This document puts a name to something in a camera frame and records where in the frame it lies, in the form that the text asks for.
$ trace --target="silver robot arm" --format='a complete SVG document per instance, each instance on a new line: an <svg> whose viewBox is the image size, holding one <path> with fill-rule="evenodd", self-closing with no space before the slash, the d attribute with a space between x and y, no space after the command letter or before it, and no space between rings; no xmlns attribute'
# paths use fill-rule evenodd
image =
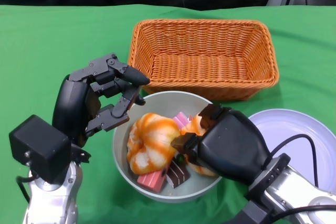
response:
<svg viewBox="0 0 336 224"><path fill-rule="evenodd" d="M271 161L249 187L249 191L272 170L278 159ZM265 190L264 197L277 214L305 206L336 205L335 194L317 188L289 165ZM300 212L286 218L293 224L332 224L336 223L336 211Z"/></svg>
<svg viewBox="0 0 336 224"><path fill-rule="evenodd" d="M76 198L82 179L82 168L71 162L62 185L49 184L41 178L30 182L31 199L23 224L77 224Z"/></svg>

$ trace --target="orange and white pastry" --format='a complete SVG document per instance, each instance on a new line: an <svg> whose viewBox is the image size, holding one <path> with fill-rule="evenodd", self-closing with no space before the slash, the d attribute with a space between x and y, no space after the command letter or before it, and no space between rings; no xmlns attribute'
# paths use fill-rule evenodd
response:
<svg viewBox="0 0 336 224"><path fill-rule="evenodd" d="M198 136L203 136L203 134L206 132L206 129L201 127L201 119L201 116L199 116L198 114L195 115L192 118L191 122L181 129L181 135L184 135L187 132L191 132L195 133Z"/></svg>
<svg viewBox="0 0 336 224"><path fill-rule="evenodd" d="M142 175L167 167L176 152L171 142L178 136L180 130L173 119L154 113L138 119L127 142L131 170Z"/></svg>
<svg viewBox="0 0 336 224"><path fill-rule="evenodd" d="M206 132L207 129L201 127L201 119L202 117L199 116L198 114L195 117L193 117L190 123L181 128L181 135L184 135L187 132L191 132L195 133L198 136L203 136L203 134ZM198 166L190 163L188 161L188 157L186 157L186 161L188 163L188 166L199 174L207 176L217 176L217 174L213 173L212 171L203 166Z"/></svg>

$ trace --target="chocolate cake slice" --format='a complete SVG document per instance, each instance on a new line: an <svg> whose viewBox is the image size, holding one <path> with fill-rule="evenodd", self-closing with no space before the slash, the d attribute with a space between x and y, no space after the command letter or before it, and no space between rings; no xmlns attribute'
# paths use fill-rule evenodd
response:
<svg viewBox="0 0 336 224"><path fill-rule="evenodd" d="M166 179L168 184L173 188L176 188L180 184L186 182L190 178L190 174L187 171L185 164L181 164L174 157L170 163L169 169L167 171Z"/></svg>

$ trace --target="toy croissant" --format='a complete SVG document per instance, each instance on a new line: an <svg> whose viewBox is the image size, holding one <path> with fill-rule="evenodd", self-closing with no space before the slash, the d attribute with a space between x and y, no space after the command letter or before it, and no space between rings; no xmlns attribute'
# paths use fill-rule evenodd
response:
<svg viewBox="0 0 336 224"><path fill-rule="evenodd" d="M173 119L148 113L131 128L127 142L127 160L135 174L161 170L170 164L176 149L171 142L180 136Z"/></svg>

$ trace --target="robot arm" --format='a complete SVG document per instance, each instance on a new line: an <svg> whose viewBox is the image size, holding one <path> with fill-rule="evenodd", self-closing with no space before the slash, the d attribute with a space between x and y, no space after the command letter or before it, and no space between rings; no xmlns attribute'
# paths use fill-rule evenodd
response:
<svg viewBox="0 0 336 224"><path fill-rule="evenodd" d="M14 159L30 167L29 178L17 178L29 206L23 224L74 224L76 197L82 182L80 164L91 155L83 147L90 136L127 122L127 110L144 105L141 85L149 79L118 61L115 54L93 60L65 77L52 125L32 115L9 134ZM101 108L99 97L122 93L116 105ZM29 182L31 199L22 182Z"/></svg>
<svg viewBox="0 0 336 224"><path fill-rule="evenodd" d="M269 224L287 216L292 223L334 223L336 196L290 167L287 154L271 158L263 136L242 113L210 104L200 116L207 132L187 133L172 146L190 162L249 186L248 204L227 224Z"/></svg>

